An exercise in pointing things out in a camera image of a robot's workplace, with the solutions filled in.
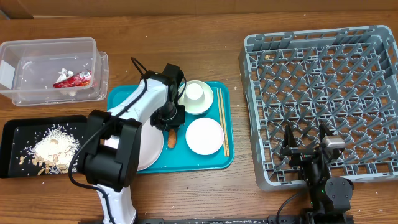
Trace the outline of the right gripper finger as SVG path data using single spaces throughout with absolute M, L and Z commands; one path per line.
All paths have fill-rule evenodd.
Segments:
M 324 123 L 320 123 L 320 125 L 319 125 L 319 134 L 320 134 L 320 137 L 319 137 L 320 144 L 322 143 L 323 138 L 325 136 L 332 136 L 333 135 L 333 133 L 328 129 L 327 125 L 324 124 Z
M 285 149 L 287 147 L 298 148 L 297 142 L 289 124 L 285 126 L 284 140 L 282 142 L 282 148 Z

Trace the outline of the orange carrot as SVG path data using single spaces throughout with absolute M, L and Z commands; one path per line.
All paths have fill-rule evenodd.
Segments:
M 175 130 L 171 129 L 169 131 L 167 146 L 168 146 L 168 148 L 173 149 L 175 147 L 176 143 L 177 143 L 177 133 Z

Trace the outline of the large white plate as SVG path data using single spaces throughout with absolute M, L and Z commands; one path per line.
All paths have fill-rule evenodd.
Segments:
M 150 167 L 160 156 L 164 146 L 162 131 L 150 124 L 148 119 L 142 126 L 141 146 L 137 170 Z

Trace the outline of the red snack wrapper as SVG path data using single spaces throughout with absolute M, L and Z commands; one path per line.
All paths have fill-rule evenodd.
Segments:
M 77 73 L 76 75 L 67 78 L 64 81 L 60 81 L 58 83 L 54 83 L 54 88 L 69 88 L 76 86 L 87 86 L 91 81 L 91 71 L 84 71 Z

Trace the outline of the white napkin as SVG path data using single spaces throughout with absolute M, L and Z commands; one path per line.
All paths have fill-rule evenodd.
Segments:
M 60 76 L 55 83 L 65 81 L 68 78 L 74 76 L 74 73 L 72 71 L 67 71 L 65 68 L 63 68 L 58 74 Z M 75 96 L 77 93 L 77 91 L 67 91 L 67 90 L 60 90 L 60 92 L 63 95 L 69 95 L 69 96 Z

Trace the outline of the rice and food scraps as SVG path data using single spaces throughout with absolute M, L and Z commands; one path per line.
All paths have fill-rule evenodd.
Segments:
M 44 132 L 35 132 L 34 145 L 21 150 L 27 155 L 18 156 L 18 164 L 38 167 L 37 175 L 68 173 L 71 160 L 80 148 L 80 140 L 67 133 L 75 130 L 68 124 L 67 127 L 54 124 Z

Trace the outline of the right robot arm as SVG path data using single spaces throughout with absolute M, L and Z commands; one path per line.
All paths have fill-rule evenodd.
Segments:
M 282 154 L 290 157 L 290 166 L 299 168 L 306 188 L 280 206 L 275 217 L 277 223 L 354 223 L 353 217 L 346 215 L 351 208 L 354 184 L 344 177 L 332 177 L 328 171 L 328 164 L 345 150 L 345 142 L 325 124 L 319 125 L 319 135 L 320 142 L 315 147 L 299 149 L 290 125 L 285 127 Z M 280 215 L 290 201 L 305 193 L 309 193 L 310 208 L 296 216 Z

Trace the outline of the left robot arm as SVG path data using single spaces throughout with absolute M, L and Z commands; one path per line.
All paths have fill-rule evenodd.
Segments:
M 184 74 L 180 67 L 167 64 L 161 73 L 141 73 L 136 90 L 119 105 L 104 112 L 93 110 L 87 118 L 84 145 L 72 164 L 87 183 L 70 181 L 76 186 L 97 191 L 104 211 L 103 223 L 135 223 L 130 184 L 137 172 L 145 122 L 160 132 L 178 131 L 185 123 L 185 108 L 178 104 Z

